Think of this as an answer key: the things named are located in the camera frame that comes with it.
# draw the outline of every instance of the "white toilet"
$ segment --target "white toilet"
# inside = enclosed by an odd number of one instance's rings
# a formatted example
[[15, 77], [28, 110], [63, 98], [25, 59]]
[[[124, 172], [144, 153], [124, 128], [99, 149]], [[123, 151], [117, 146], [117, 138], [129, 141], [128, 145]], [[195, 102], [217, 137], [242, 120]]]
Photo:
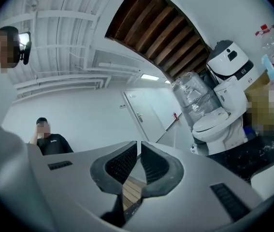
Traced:
[[216, 154], [247, 142], [242, 114], [247, 99], [235, 76], [214, 88], [222, 107], [206, 114], [193, 126], [195, 138], [208, 145], [209, 155]]

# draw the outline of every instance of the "plastic bag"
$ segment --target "plastic bag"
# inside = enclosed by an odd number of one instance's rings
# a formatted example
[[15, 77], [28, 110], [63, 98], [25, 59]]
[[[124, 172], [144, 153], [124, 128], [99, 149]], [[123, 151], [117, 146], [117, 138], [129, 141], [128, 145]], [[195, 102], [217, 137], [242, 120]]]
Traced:
[[195, 72], [185, 73], [172, 83], [172, 89], [181, 107], [191, 105], [209, 92], [209, 87]]
[[213, 90], [195, 72], [177, 79], [172, 89], [191, 131], [201, 117], [221, 106]]

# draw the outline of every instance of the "wooden ceiling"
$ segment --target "wooden ceiling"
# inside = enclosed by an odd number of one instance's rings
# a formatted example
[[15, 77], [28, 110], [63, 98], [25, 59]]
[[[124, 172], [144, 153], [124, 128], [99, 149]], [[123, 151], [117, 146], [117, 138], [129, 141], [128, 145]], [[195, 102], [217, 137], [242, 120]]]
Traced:
[[193, 25], [167, 0], [124, 0], [106, 37], [152, 62], [170, 79], [205, 69], [209, 52]]

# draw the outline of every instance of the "toilet lid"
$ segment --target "toilet lid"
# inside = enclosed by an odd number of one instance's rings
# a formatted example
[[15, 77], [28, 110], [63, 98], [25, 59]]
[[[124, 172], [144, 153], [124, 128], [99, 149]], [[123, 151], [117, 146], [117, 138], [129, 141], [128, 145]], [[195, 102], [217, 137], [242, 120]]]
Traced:
[[229, 115], [224, 110], [224, 108], [219, 107], [199, 119], [194, 124], [193, 129], [197, 132], [208, 130], [210, 128], [213, 128], [214, 126], [223, 123], [228, 117]]

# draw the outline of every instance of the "white door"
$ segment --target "white door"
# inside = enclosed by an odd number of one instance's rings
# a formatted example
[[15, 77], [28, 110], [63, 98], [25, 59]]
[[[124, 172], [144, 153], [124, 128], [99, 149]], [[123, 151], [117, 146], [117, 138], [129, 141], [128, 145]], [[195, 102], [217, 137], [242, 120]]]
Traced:
[[166, 132], [157, 114], [142, 91], [127, 90], [124, 93], [146, 137], [156, 143]]

